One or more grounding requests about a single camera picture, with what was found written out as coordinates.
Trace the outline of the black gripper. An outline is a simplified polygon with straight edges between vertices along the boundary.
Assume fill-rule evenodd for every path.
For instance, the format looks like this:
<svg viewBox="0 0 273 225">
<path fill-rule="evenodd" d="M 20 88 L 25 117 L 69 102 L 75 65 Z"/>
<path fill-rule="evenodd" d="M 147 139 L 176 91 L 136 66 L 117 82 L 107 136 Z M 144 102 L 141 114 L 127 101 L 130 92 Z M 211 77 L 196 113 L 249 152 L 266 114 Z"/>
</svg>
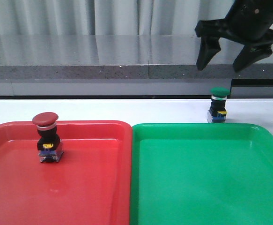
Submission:
<svg viewBox="0 0 273 225">
<path fill-rule="evenodd" d="M 245 45 L 233 62 L 235 72 L 270 57 L 273 51 L 266 44 L 273 44 L 272 24 L 273 0 L 236 0 L 225 18 L 200 20 L 195 27 L 201 37 L 197 69 L 203 70 L 221 51 L 220 38 Z"/>
</svg>

